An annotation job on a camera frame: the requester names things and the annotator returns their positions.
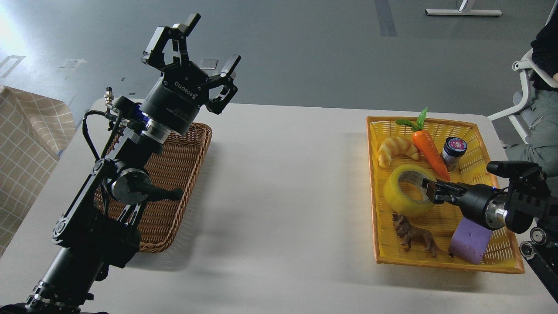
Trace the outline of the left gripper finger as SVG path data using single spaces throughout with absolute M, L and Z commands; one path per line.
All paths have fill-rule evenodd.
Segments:
M 237 93 L 238 88 L 235 85 L 233 74 L 241 59 L 241 56 L 238 54 L 232 55 L 222 67 L 221 73 L 209 78 L 208 87 L 210 90 L 221 87 L 217 97 L 209 99 L 206 103 L 210 113 L 221 114 Z
M 168 69 L 185 69 L 189 65 L 189 53 L 187 52 L 187 37 L 193 32 L 195 26 L 201 20 L 201 14 L 193 13 L 188 16 L 184 23 L 174 24 L 171 27 L 157 27 L 147 48 L 142 52 L 141 62 L 152 66 L 160 72 Z M 165 47 L 168 42 L 172 43 L 173 62 L 165 63 Z

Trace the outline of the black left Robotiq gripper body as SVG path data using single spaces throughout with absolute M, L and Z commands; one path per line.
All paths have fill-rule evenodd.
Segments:
M 140 105 L 140 110 L 170 130 L 183 135 L 209 99 L 202 85 L 208 75 L 193 62 L 170 65 Z

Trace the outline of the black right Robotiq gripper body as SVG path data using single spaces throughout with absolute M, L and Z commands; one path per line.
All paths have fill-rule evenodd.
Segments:
M 484 184 L 476 184 L 458 197 L 458 207 L 463 216 L 492 231 L 505 226 L 505 203 L 506 193 Z

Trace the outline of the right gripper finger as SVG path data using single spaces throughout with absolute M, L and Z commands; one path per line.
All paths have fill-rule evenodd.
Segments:
M 423 179 L 421 183 L 421 187 L 426 189 L 427 191 L 430 189 L 432 191 L 441 191 L 442 194 L 445 195 L 452 195 L 452 194 L 460 194 L 463 195 L 472 187 L 470 184 L 462 183 L 462 182 L 452 182 L 452 181 L 441 181 L 437 179 L 436 181 L 432 181 L 430 179 Z
M 434 204 L 448 203 L 451 205 L 457 205 L 460 198 L 463 197 L 464 192 L 459 190 L 430 189 L 427 190 L 426 194 L 430 201 Z

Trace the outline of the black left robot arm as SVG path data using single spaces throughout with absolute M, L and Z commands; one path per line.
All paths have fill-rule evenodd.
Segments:
M 187 133 L 201 107 L 222 113 L 237 93 L 234 73 L 241 59 L 233 55 L 214 75 L 191 61 L 187 38 L 200 19 L 193 13 L 184 23 L 156 28 L 142 62 L 159 70 L 160 78 L 142 102 L 124 96 L 113 102 L 106 88 L 102 115 L 110 137 L 53 229 L 52 241 L 61 249 L 27 300 L 2 306 L 3 314 L 79 314 L 94 298 L 93 283 L 104 280 L 110 266 L 124 268 L 140 249 L 138 225 L 148 203 L 183 198 L 182 188 L 155 186 L 145 166 L 171 133 Z

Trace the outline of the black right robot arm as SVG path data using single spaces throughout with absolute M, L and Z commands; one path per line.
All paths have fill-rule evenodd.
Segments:
M 520 243 L 519 251 L 556 299 L 557 198 L 551 195 L 546 173 L 537 163 L 527 161 L 491 161 L 486 169 L 508 179 L 508 187 L 428 179 L 421 185 L 432 203 L 456 205 L 466 219 L 488 230 L 506 227 L 516 234 L 529 231 L 530 240 Z

